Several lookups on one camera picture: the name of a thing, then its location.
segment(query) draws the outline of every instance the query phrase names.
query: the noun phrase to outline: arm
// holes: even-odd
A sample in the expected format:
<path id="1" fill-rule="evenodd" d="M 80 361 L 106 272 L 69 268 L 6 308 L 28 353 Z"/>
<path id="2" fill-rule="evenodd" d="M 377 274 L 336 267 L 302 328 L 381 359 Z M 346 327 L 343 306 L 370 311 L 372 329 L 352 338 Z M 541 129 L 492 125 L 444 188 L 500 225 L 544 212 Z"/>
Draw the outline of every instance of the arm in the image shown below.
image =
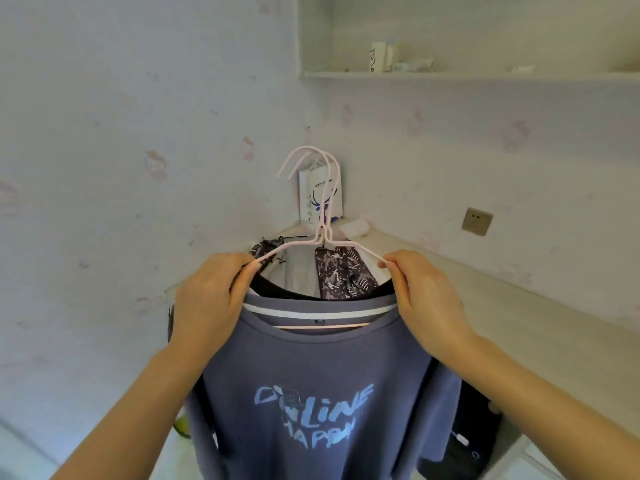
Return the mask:
<path id="1" fill-rule="evenodd" d="M 52 480 L 146 480 L 173 421 L 236 325 L 259 266 L 245 254 L 213 255 L 176 295 L 173 335 Z"/>
<path id="2" fill-rule="evenodd" d="M 640 479 L 640 441 L 473 332 L 446 274 L 424 256 L 385 256 L 420 344 L 496 403 L 570 480 Z"/>

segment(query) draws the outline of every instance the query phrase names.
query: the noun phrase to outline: forearm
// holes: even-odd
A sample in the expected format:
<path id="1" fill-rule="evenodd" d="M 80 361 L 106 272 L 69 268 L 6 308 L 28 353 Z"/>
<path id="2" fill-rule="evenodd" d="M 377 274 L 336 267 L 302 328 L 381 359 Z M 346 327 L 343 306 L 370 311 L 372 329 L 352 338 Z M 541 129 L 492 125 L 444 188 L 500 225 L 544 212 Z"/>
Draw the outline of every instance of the forearm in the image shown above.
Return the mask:
<path id="1" fill-rule="evenodd" d="M 148 479 L 203 368 L 170 347 L 156 354 L 52 480 Z"/>
<path id="2" fill-rule="evenodd" d="M 489 397 L 570 480 L 640 478 L 640 442 L 478 338 L 451 367 Z"/>

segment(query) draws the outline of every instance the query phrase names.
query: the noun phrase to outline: hand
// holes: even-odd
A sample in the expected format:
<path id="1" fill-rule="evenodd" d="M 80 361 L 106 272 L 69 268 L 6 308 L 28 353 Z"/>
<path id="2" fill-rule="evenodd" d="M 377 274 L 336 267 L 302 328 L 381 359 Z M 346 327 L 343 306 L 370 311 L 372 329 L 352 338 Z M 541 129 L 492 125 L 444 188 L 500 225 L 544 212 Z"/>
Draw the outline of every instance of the hand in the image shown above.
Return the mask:
<path id="1" fill-rule="evenodd" d="M 260 265 L 249 254 L 213 254 L 175 295 L 170 347 L 203 368 L 231 336 Z"/>
<path id="2" fill-rule="evenodd" d="M 415 251 L 384 258 L 378 266 L 391 273 L 400 315 L 420 345 L 444 363 L 467 350 L 476 335 L 447 275 Z"/>

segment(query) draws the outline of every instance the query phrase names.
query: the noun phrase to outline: wall socket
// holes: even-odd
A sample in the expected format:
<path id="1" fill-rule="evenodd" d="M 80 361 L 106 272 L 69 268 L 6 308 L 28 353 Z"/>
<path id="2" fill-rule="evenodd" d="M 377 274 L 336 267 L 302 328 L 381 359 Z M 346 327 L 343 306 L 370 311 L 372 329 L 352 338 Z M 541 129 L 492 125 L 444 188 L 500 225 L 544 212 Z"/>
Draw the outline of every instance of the wall socket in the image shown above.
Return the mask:
<path id="1" fill-rule="evenodd" d="M 486 235 L 492 220 L 493 214 L 469 207 L 465 220 L 462 221 L 462 229 L 474 234 Z"/>

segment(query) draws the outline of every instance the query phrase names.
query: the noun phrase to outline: blue t-shirt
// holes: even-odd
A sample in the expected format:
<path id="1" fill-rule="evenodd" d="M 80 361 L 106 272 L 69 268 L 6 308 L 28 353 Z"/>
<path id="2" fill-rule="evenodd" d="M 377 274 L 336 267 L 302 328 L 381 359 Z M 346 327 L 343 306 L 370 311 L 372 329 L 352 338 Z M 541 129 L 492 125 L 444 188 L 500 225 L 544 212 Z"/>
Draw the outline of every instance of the blue t-shirt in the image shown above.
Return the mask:
<path id="1" fill-rule="evenodd" d="M 395 295 L 363 301 L 247 295 L 248 308 L 325 314 L 331 324 L 371 323 L 347 331 L 281 330 L 274 325 L 302 321 L 243 308 L 204 370 L 198 386 L 206 395 L 192 392 L 187 400 L 204 479 L 408 479 L 419 458 L 441 460 L 459 377 L 423 350 L 397 307 L 329 320 L 336 312 L 395 302 Z"/>

